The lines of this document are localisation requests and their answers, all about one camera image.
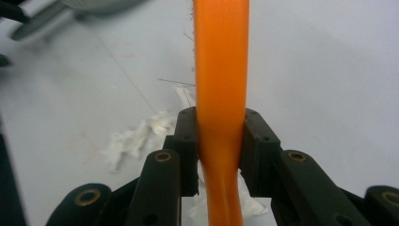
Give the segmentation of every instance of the blurry background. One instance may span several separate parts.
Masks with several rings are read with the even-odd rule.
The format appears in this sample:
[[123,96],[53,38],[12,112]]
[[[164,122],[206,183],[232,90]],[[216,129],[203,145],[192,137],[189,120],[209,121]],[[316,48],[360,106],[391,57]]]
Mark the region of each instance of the blurry background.
[[[22,7],[33,15],[48,2]],[[250,4],[247,107],[338,186],[360,196],[399,187],[399,3]],[[110,15],[69,9],[21,41],[8,37],[19,23],[1,21],[0,53],[13,65],[0,69],[0,115],[30,225],[45,224],[77,186],[116,189],[139,176],[143,159],[109,173],[101,150],[111,133],[182,109],[176,84],[162,79],[195,82],[191,8],[143,0]]]

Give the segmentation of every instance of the white foam debris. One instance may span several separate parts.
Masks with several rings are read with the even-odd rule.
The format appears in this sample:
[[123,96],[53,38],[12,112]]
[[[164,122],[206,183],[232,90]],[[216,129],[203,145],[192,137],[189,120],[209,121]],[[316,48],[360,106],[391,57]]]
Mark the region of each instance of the white foam debris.
[[142,121],[136,129],[128,128],[112,133],[108,147],[103,150],[105,162],[111,172],[118,172],[121,159],[128,154],[135,159],[144,153],[162,148],[165,136],[173,134],[176,119],[167,111],[160,111]]

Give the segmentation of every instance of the gray object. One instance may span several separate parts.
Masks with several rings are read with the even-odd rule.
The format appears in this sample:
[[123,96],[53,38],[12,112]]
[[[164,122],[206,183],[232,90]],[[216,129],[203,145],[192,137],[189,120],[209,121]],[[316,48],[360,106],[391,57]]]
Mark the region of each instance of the gray object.
[[55,0],[35,14],[27,24],[22,24],[11,34],[13,40],[21,40],[49,23],[64,9],[73,8],[89,13],[110,13],[124,9],[137,0]]

